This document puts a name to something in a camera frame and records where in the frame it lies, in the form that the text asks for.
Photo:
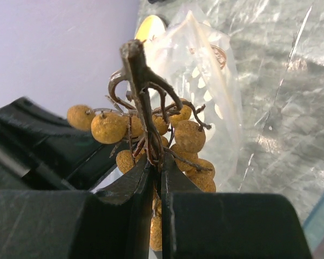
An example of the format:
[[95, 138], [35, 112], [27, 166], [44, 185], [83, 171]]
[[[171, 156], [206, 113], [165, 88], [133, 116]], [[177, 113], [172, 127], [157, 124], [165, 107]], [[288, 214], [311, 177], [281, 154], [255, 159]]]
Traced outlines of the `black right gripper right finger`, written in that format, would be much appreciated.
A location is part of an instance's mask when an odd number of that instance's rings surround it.
[[279, 194], [205, 193], [165, 156], [163, 258], [311, 258], [296, 211]]

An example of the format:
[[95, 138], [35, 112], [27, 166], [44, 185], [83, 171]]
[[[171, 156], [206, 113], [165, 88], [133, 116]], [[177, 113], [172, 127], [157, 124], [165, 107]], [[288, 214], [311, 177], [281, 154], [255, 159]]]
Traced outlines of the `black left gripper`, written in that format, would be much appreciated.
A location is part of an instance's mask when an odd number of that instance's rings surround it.
[[118, 152], [129, 147], [100, 144], [27, 97], [0, 108], [0, 144], [45, 177], [79, 190], [90, 190], [108, 176]]

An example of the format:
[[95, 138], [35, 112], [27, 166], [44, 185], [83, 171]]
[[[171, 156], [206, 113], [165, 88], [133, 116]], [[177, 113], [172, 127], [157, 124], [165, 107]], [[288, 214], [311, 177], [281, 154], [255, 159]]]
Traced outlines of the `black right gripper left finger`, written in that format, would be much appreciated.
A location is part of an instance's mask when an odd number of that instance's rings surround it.
[[0, 165], [0, 258], [148, 258], [144, 162], [98, 193], [30, 190]]

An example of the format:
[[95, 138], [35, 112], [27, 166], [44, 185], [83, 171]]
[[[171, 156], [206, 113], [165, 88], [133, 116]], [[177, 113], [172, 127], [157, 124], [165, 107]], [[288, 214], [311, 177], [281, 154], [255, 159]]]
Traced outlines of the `longan bunch toy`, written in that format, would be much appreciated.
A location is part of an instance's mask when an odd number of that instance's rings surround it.
[[120, 56], [123, 67], [111, 76], [108, 84], [108, 98], [112, 99], [116, 111], [74, 105], [67, 111], [67, 121], [78, 130], [91, 132], [93, 138], [102, 144], [119, 145], [124, 140], [128, 143], [137, 140], [136, 147], [129, 149], [128, 161], [136, 163], [145, 154], [146, 167], [156, 169], [150, 247], [161, 251], [161, 173], [165, 153], [177, 159], [180, 156], [164, 146], [153, 117], [159, 115], [168, 124], [169, 117], [180, 114], [184, 106], [188, 106], [194, 115], [203, 109], [196, 110], [191, 102], [180, 99], [173, 87], [148, 67], [142, 41], [134, 39], [123, 44]]

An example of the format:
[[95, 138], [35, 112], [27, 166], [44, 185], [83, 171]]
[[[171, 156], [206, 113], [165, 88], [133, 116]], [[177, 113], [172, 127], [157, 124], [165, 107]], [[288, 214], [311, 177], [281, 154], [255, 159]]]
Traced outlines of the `clear polka dot zip bag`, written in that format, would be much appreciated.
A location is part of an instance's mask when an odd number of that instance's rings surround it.
[[195, 107], [205, 132], [202, 159], [215, 167], [217, 190], [236, 173], [242, 136], [242, 105], [230, 38], [197, 10], [184, 10], [167, 25], [163, 42], [146, 53], [149, 67]]

